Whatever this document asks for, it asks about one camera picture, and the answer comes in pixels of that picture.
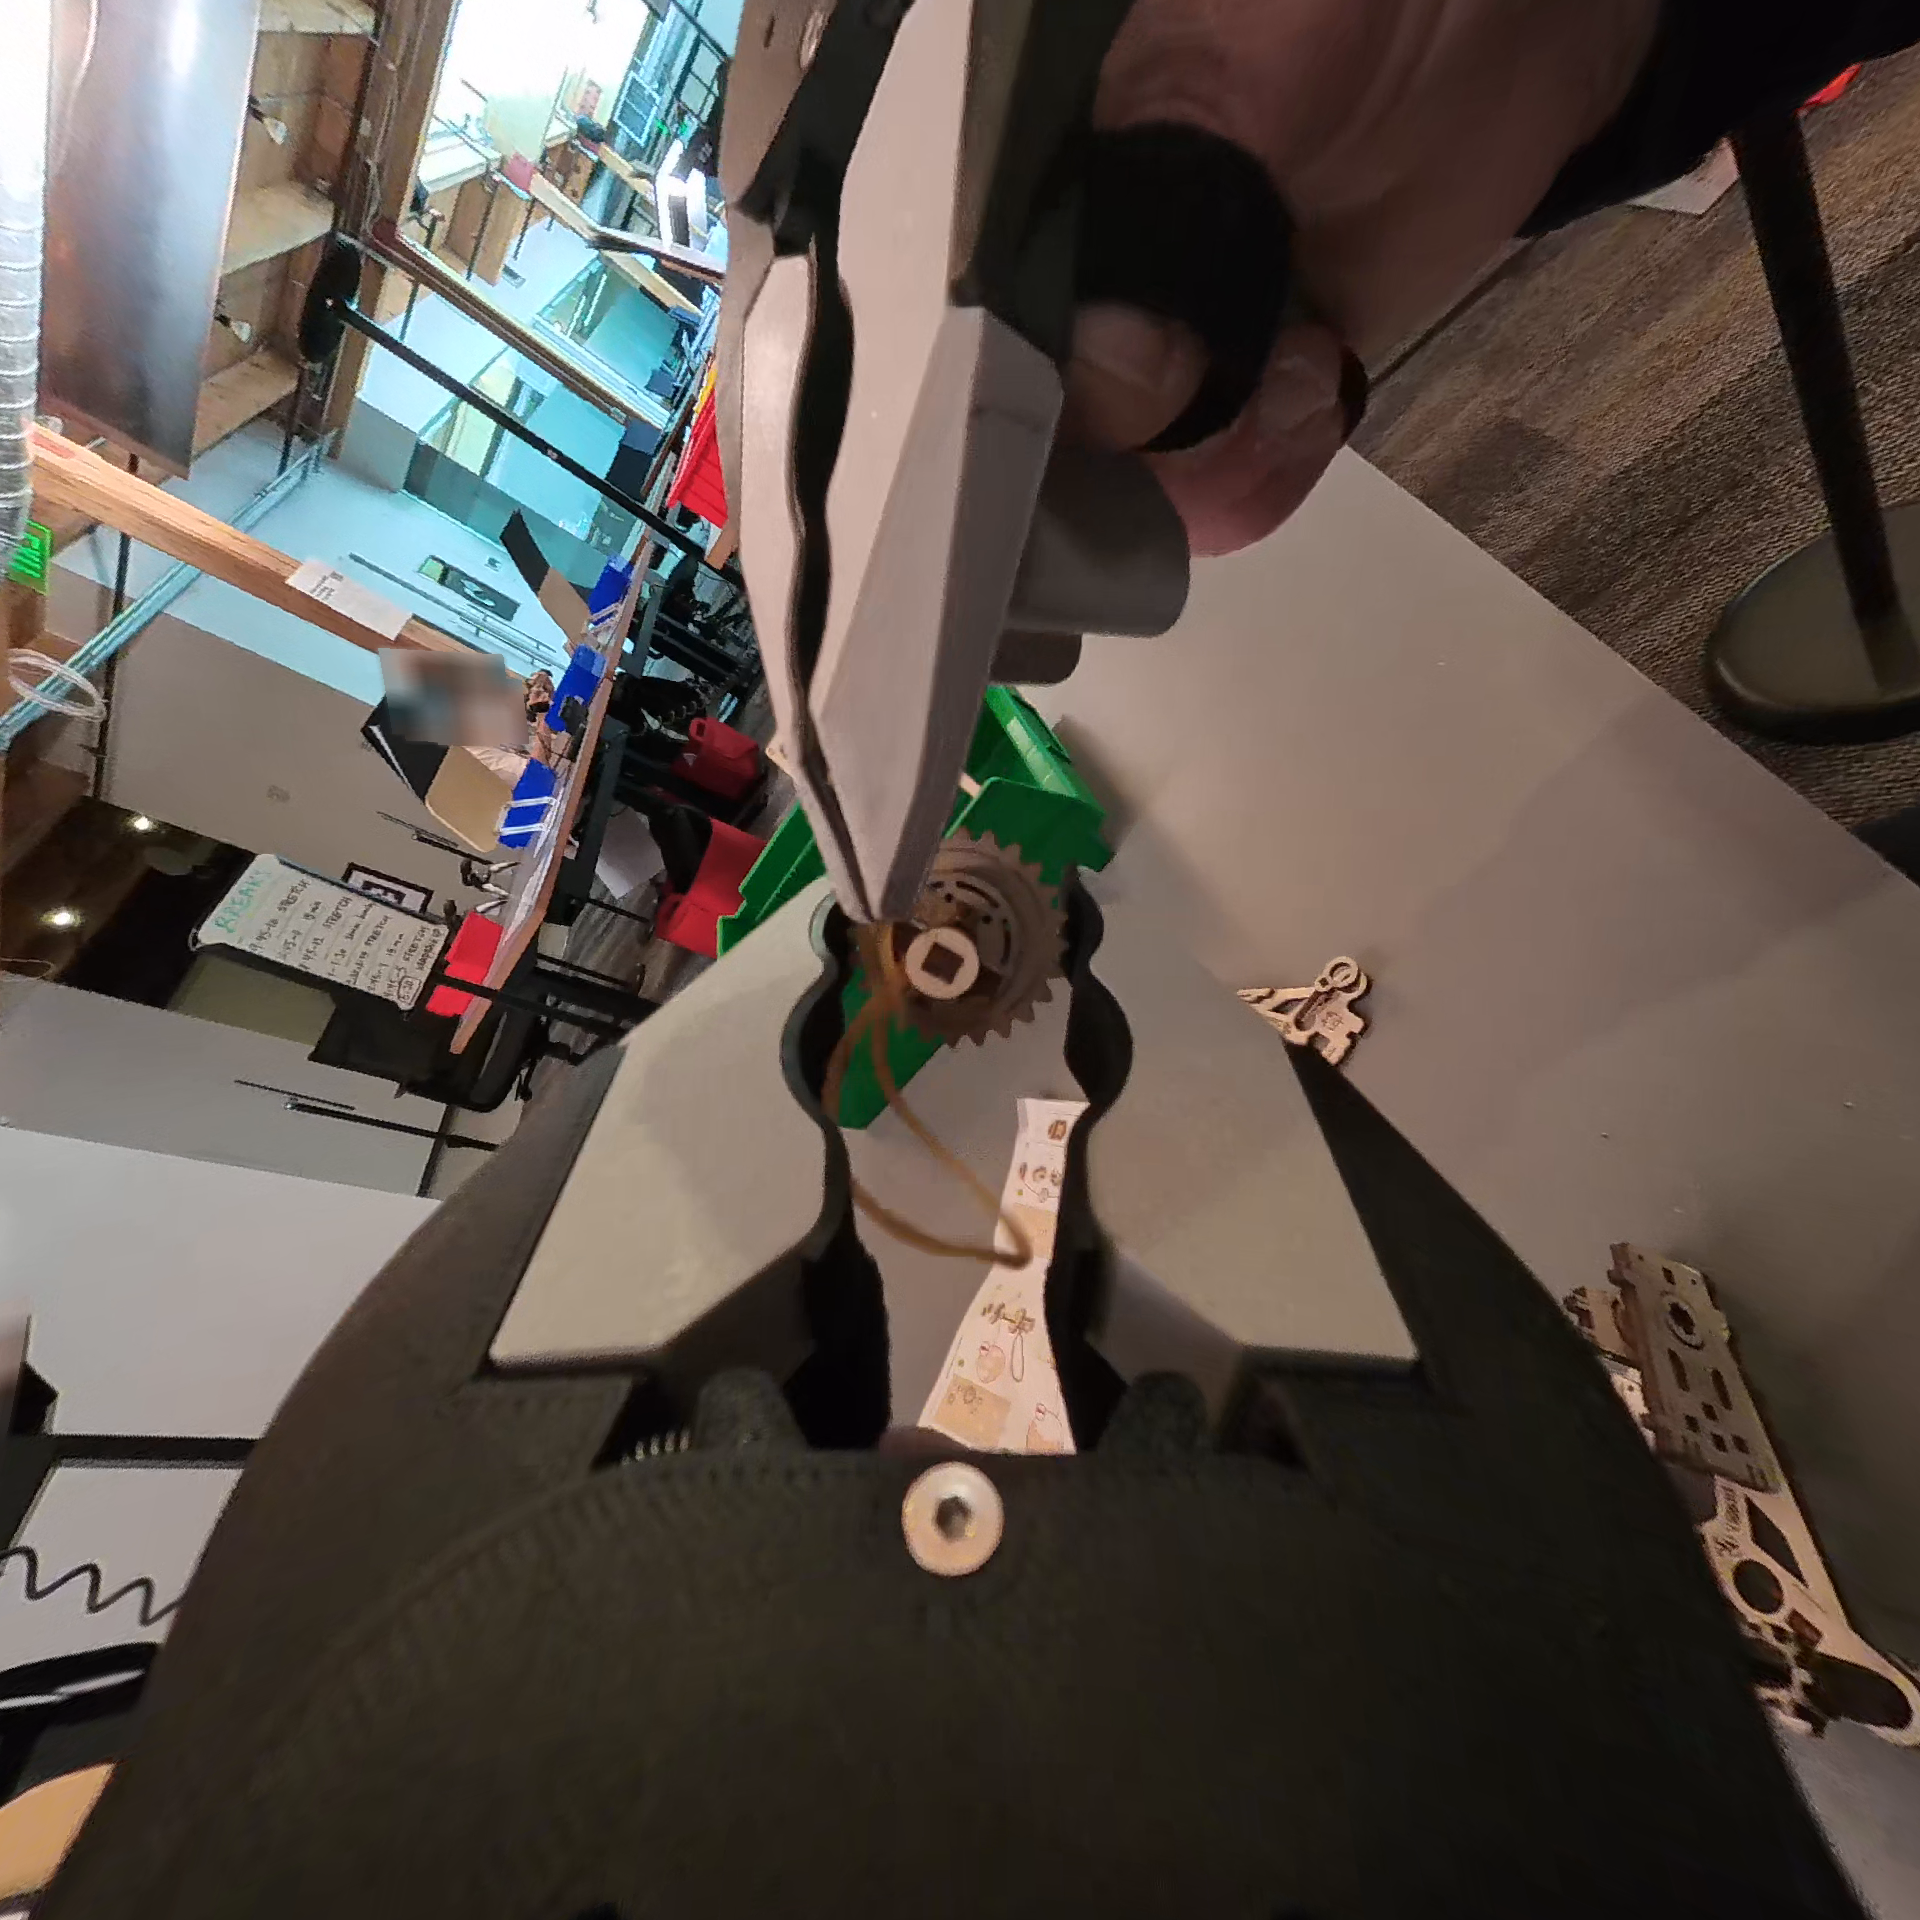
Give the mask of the row of blue plastic bins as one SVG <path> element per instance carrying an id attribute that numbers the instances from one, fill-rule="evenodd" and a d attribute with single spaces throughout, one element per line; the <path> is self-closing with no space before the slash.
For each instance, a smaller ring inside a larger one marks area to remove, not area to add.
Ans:
<path id="1" fill-rule="evenodd" d="M 624 627 L 621 611 L 634 587 L 635 567 L 630 562 L 613 561 L 588 592 L 584 607 L 584 627 L 576 639 L 566 667 L 555 685 L 553 699 L 542 721 L 534 723 L 548 737 L 560 738 L 570 747 L 570 759 L 525 761 L 525 768 L 513 792 L 513 801 L 502 812 L 499 844 L 502 849 L 528 849 L 544 831 L 548 813 L 555 808 L 562 768 L 581 765 L 588 759 L 588 747 L 581 746 L 588 732 L 598 693 L 611 685 L 618 648 L 621 645 Z"/>

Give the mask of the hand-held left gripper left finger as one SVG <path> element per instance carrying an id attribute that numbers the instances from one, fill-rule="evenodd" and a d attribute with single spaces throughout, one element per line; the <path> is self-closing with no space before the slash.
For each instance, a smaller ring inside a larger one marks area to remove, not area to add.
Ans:
<path id="1" fill-rule="evenodd" d="M 499 1372 L 619 1372 L 691 1425 L 708 1381 L 754 1369 L 813 1448 L 881 1441 L 881 1269 L 820 1101 L 848 961 L 834 900 L 797 896 L 630 1031 L 494 1336 Z"/>

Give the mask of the flat wooden model side plate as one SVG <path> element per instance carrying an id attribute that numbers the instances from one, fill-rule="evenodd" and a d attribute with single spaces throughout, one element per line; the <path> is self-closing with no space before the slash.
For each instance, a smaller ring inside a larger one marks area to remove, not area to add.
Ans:
<path id="1" fill-rule="evenodd" d="M 1328 1065 L 1342 1065 L 1370 1029 L 1362 1003 L 1372 987 L 1360 961 L 1337 955 L 1302 986 L 1246 987 L 1238 1001 L 1290 1047 L 1314 1050 Z"/>

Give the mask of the small red plastic bin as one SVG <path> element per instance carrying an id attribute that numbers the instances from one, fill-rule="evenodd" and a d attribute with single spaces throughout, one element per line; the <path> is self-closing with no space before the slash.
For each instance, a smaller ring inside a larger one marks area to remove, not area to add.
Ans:
<path id="1" fill-rule="evenodd" d="M 484 986 L 501 948 L 502 925 L 484 914 L 469 913 L 452 930 L 440 984 L 422 1001 L 430 1017 L 462 1019 L 473 1008 L 472 987 Z"/>

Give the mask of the handwritten whiteboard sign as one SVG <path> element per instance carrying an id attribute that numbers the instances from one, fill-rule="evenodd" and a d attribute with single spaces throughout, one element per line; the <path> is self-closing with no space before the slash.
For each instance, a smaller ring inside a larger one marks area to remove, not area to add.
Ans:
<path id="1" fill-rule="evenodd" d="M 280 856 L 253 856 L 189 936 L 280 976 L 387 1003 L 403 1015 L 430 995 L 452 930 Z"/>

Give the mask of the stacked green plastic bins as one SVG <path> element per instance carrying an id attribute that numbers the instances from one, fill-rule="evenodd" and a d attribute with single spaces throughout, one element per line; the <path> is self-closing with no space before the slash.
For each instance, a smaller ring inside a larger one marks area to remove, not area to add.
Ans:
<path id="1" fill-rule="evenodd" d="M 1034 711 L 1024 695 L 1012 689 L 990 689 L 981 708 L 968 765 L 955 792 L 948 827 L 953 833 L 993 834 L 1002 844 L 1019 849 L 1024 860 L 1042 866 L 1045 875 L 1061 888 L 1066 921 L 1066 885 L 1075 874 L 1094 874 L 1112 863 L 1105 837 L 1105 810 L 1092 797 L 1085 779 L 1072 768 L 1072 759 Z M 843 1015 L 851 1023 L 867 1001 L 848 944 L 848 973 L 843 981 Z M 893 1031 L 890 1058 L 899 1089 L 914 1080 L 937 1051 L 918 1036 Z M 883 1095 L 875 1084 L 873 1061 L 859 1047 L 843 1084 L 841 1125 L 861 1130 L 883 1114 Z"/>

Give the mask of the long wooden top desk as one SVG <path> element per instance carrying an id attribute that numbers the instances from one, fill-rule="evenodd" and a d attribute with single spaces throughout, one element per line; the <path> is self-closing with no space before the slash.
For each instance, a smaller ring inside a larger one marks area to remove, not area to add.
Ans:
<path id="1" fill-rule="evenodd" d="M 588 732 L 581 740 L 581 746 L 588 747 L 588 759 L 581 765 L 562 768 L 562 786 L 544 831 L 538 834 L 532 847 L 517 851 L 520 858 L 510 872 L 510 890 L 502 904 L 497 906 L 494 914 L 494 919 L 502 925 L 501 948 L 486 984 L 472 987 L 476 995 L 472 1011 L 448 1036 L 448 1051 L 454 1058 L 467 1057 L 467 1051 L 476 1045 L 476 1037 L 482 1034 L 499 1003 L 513 1003 L 513 981 L 521 964 L 538 953 L 538 938 L 546 923 L 548 907 L 555 900 L 562 875 L 579 869 L 581 882 L 592 877 L 590 851 L 595 834 L 605 825 L 605 817 L 613 808 L 618 746 L 624 740 L 624 732 L 611 725 L 609 708 L 629 652 L 634 618 L 642 597 L 656 539 L 674 535 L 673 525 L 661 519 L 646 519 L 645 514 L 637 517 L 637 525 L 641 533 L 634 553 L 627 556 L 619 551 L 609 561 L 609 564 L 613 561 L 630 562 L 635 573 L 629 602 L 619 616 L 624 635 L 618 648 L 613 682 L 598 693 L 598 699 L 588 719 Z M 544 551 L 538 544 L 538 537 L 521 529 L 520 519 L 510 521 L 502 541 L 520 577 L 534 592 L 546 612 L 560 625 L 566 645 L 574 648 L 586 623 L 586 597 L 592 587 L 579 587 L 562 567 L 539 569 L 538 561 L 544 557 Z"/>

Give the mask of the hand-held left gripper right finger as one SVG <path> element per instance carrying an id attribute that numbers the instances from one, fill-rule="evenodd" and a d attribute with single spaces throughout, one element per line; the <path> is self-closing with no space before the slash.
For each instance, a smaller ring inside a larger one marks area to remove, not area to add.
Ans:
<path id="1" fill-rule="evenodd" d="M 1070 1130 L 1048 1337 L 1072 1448 L 1178 1377 L 1237 1441 L 1281 1372 L 1404 1383 L 1419 1353 L 1284 1047 L 1187 948 L 1064 890 Z"/>

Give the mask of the person's right hand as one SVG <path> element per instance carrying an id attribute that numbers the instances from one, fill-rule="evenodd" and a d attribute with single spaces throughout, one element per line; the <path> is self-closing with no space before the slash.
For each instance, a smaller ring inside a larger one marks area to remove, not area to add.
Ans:
<path id="1" fill-rule="evenodd" d="M 1270 537 L 1342 451 L 1342 377 L 1443 314 L 1715 5 L 1131 5 L 1094 128 L 1224 138 L 1278 189 L 1310 317 L 1213 436 L 1147 456 L 1198 561 Z"/>

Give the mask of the partly assembled wooden model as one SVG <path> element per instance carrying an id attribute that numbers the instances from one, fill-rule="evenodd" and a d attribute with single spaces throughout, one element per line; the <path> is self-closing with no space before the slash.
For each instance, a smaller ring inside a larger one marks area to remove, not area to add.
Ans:
<path id="1" fill-rule="evenodd" d="M 1913 1752 L 1916 1672 L 1848 1617 L 1708 1276 L 1620 1241 L 1560 1305 L 1683 1497 L 1768 1713 Z"/>

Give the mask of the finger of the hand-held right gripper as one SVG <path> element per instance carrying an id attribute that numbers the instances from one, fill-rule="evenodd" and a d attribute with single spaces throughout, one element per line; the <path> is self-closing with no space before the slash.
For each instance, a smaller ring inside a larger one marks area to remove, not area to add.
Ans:
<path id="1" fill-rule="evenodd" d="M 812 705 L 833 585 L 826 493 L 848 421 L 848 306 L 817 248 L 779 253 L 764 225 L 728 235 L 716 399 L 737 556 L 786 772 L 837 904 L 852 921 L 873 921 Z"/>
<path id="2" fill-rule="evenodd" d="M 896 921 L 918 893 L 1064 408 L 1042 347 L 963 305 L 1034 5 L 913 5 L 841 200 L 852 357 L 826 493 L 818 749 L 834 891 Z"/>

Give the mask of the person's right forearm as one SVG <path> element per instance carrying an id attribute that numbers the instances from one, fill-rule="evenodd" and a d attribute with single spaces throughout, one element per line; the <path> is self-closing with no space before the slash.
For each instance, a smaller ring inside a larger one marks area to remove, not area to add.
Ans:
<path id="1" fill-rule="evenodd" d="M 1536 239 L 1692 173 L 1757 117 L 1917 42 L 1916 3 L 1665 3 L 1618 111 L 1517 229 Z"/>

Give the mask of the paper assembly instruction sheet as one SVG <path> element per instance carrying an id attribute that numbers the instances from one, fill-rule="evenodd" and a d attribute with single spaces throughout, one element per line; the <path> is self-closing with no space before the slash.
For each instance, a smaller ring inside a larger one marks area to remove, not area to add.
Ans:
<path id="1" fill-rule="evenodd" d="M 1082 1099 L 1022 1097 L 1014 1153 L 998 1205 L 1029 1257 L 995 1265 L 950 1337 L 918 1426 L 971 1451 L 1075 1451 L 1061 1372 L 1050 1344 L 1048 1273 Z"/>

